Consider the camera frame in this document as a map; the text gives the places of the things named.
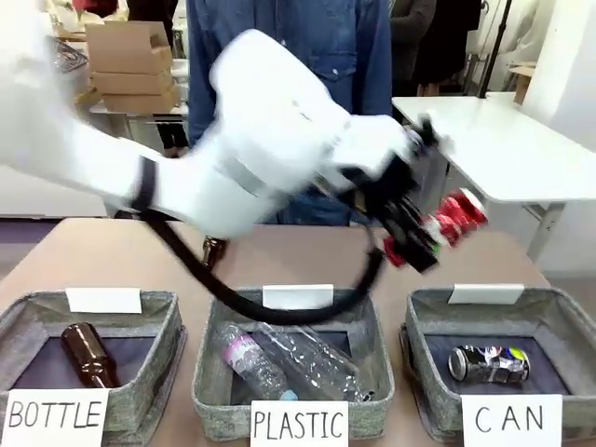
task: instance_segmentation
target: floor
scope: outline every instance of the floor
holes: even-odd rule
[[[35,247],[56,224],[45,222],[0,221],[0,280]],[[553,287],[567,291],[582,303],[592,303],[596,278],[549,278]],[[588,310],[596,316],[596,302]]]

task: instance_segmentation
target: brown glass bottle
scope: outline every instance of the brown glass bottle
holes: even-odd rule
[[[216,237],[205,237],[203,242],[203,264],[209,269],[221,261],[225,256],[228,241],[225,239],[218,239]]]
[[[71,324],[61,335],[66,353],[78,378],[87,388],[117,388],[115,362],[102,339],[89,323]]]

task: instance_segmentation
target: white sign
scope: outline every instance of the white sign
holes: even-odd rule
[[[90,314],[141,314],[141,289],[131,287],[68,288],[71,312]]]
[[[263,305],[270,309],[320,309],[332,304],[332,284],[263,286]]]
[[[465,447],[560,447],[562,396],[462,396]]]
[[[2,447],[101,447],[109,389],[13,389]]]
[[[347,447],[347,402],[254,400],[251,447]]]
[[[450,305],[515,305],[523,284],[455,284]]]

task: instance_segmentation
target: denim shirt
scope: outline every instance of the denim shirt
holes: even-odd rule
[[[211,65],[230,41],[252,28],[286,47],[349,113],[390,115],[387,8],[387,0],[187,0],[191,147],[213,120]],[[284,211],[280,224],[343,225],[351,219],[344,205],[313,194],[295,197]]]

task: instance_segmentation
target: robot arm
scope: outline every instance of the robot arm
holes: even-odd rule
[[[394,264],[423,271],[436,263],[433,244],[443,236],[443,222],[435,220],[439,225],[426,230],[406,198],[415,186],[411,164],[438,142],[428,123],[406,131],[388,116],[350,115],[284,47],[248,31],[211,70],[218,95],[213,124],[190,155],[166,159],[78,120],[61,96],[34,0],[8,2],[5,10],[0,164],[102,196],[120,208],[137,198],[148,181],[145,169],[155,167],[150,208],[220,238],[250,232],[312,183],[350,205],[360,192],[364,212],[391,236],[386,251],[396,255]],[[13,35],[20,40],[13,43]],[[461,236],[463,224],[475,224],[463,214],[457,222],[448,217],[454,237]],[[245,317],[272,324],[313,324],[356,305],[383,261],[383,252],[372,247],[362,277],[340,302],[321,309],[268,309],[227,288],[166,223],[147,223],[214,296]],[[434,240],[430,230],[439,231]]]
[[[78,120],[61,96],[43,16],[27,0],[8,9],[14,15],[3,15],[0,27],[6,33],[0,39],[0,163],[14,169],[125,208],[138,188],[141,158],[151,158],[158,170],[152,207],[229,238],[249,232],[314,179],[337,195],[354,186],[343,169],[370,181],[395,156],[412,158],[411,139],[398,123],[351,116],[290,52],[250,31],[211,71],[218,93],[213,125],[189,156],[166,159]],[[21,36],[17,45],[11,35]]]

